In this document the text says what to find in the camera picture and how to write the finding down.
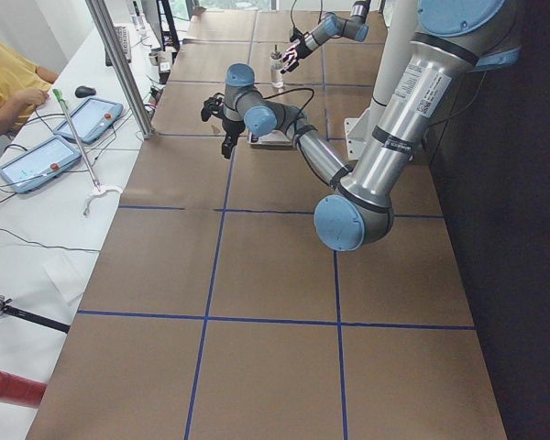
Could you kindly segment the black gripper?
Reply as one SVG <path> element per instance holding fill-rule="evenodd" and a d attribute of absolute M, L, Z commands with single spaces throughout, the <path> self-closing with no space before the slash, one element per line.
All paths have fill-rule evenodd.
<path fill-rule="evenodd" d="M 310 36 L 309 32 L 298 33 L 296 35 L 294 46 L 289 47 L 283 54 L 283 62 L 280 69 L 281 74 L 293 72 L 299 66 L 298 60 L 306 59 L 312 53 L 307 44 L 307 39 Z"/>
<path fill-rule="evenodd" d="M 230 159 L 233 150 L 232 138 L 238 138 L 244 132 L 244 121 L 232 120 L 225 116 L 222 120 L 222 127 L 229 137 L 225 137 L 222 142 L 221 152 L 225 159 Z"/>

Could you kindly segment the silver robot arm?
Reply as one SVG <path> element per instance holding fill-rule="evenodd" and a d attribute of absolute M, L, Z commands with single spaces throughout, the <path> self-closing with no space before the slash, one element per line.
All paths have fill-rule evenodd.
<path fill-rule="evenodd" d="M 330 39 L 350 39 L 363 42 L 369 32 L 367 16 L 370 1 L 356 1 L 352 5 L 349 18 L 341 17 L 335 13 L 325 13 L 319 18 L 317 26 L 308 32 L 301 32 L 295 25 L 292 12 L 291 19 L 291 45 L 282 55 L 282 74 L 292 72 L 300 63 L 300 60 L 308 58 L 312 53 L 321 48 Z"/>
<path fill-rule="evenodd" d="M 521 1 L 399 1 L 393 7 L 369 108 L 349 123 L 355 164 L 343 160 L 304 112 L 262 96 L 246 64 L 230 66 L 218 114 L 229 156 L 243 131 L 280 131 L 332 190 L 315 208 L 321 241 L 350 251 L 391 230 L 391 189 L 419 148 L 455 78 L 514 64 L 521 48 Z"/>

